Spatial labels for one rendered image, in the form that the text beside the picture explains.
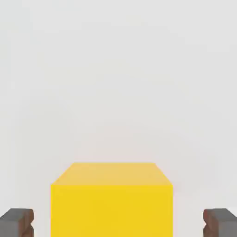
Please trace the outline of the small yellow cube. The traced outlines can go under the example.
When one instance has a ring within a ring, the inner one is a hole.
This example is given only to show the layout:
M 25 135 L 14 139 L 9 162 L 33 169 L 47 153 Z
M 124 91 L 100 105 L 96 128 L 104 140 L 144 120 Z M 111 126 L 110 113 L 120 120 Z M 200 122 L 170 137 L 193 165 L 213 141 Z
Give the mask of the small yellow cube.
M 173 185 L 154 163 L 73 163 L 50 187 L 50 237 L 173 237 Z

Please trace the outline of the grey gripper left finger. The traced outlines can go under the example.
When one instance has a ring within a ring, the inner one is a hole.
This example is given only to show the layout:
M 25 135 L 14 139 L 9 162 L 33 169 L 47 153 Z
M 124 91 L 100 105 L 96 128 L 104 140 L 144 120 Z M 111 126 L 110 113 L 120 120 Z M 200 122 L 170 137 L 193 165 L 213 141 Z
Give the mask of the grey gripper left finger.
M 11 208 L 0 217 L 0 237 L 34 237 L 32 209 Z

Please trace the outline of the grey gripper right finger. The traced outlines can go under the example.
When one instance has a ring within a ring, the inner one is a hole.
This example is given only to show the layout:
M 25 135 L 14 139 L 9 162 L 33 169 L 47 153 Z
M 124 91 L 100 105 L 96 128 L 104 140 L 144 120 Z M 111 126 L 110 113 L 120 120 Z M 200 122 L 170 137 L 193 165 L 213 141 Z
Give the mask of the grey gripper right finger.
M 205 209 L 203 220 L 203 237 L 237 237 L 237 216 L 228 209 Z

